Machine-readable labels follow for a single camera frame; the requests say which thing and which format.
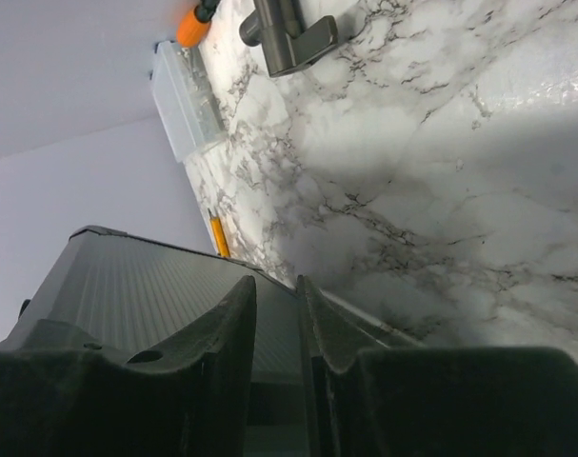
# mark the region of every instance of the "ribbed gray surface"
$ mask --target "ribbed gray surface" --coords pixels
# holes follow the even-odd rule
[[[257,283],[253,373],[298,375],[297,304],[284,288],[219,258],[89,231],[70,240],[0,349],[19,346],[28,325],[47,318],[136,353],[213,308],[246,274]]]

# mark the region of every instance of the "orange handle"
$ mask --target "orange handle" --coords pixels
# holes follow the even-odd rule
[[[211,216],[210,225],[212,226],[212,233],[214,233],[214,241],[216,241],[216,247],[219,249],[219,254],[221,254],[222,257],[230,257],[228,240],[225,238],[221,219],[216,216]]]
[[[176,41],[183,48],[197,46],[210,29],[210,22],[202,23],[195,17],[195,9],[187,13],[178,26]]]

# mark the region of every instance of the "yellow marker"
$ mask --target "yellow marker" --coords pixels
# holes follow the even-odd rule
[[[214,234],[214,241],[216,241],[216,248],[221,254],[221,257],[231,257],[229,255],[228,240],[225,238],[225,232],[223,232],[223,226],[221,225],[221,219],[219,216],[213,216],[212,211],[209,210],[210,216],[210,226],[212,227],[212,233]]]

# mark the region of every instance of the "plastic container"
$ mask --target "plastic container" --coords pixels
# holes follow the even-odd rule
[[[155,105],[177,162],[227,137],[198,48],[160,43],[152,82]]]

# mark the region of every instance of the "white marble countertop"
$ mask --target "white marble countertop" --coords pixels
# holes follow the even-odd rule
[[[229,140],[185,163],[233,255],[431,345],[578,361],[578,0],[306,0],[353,37],[271,80],[224,0],[203,56]]]

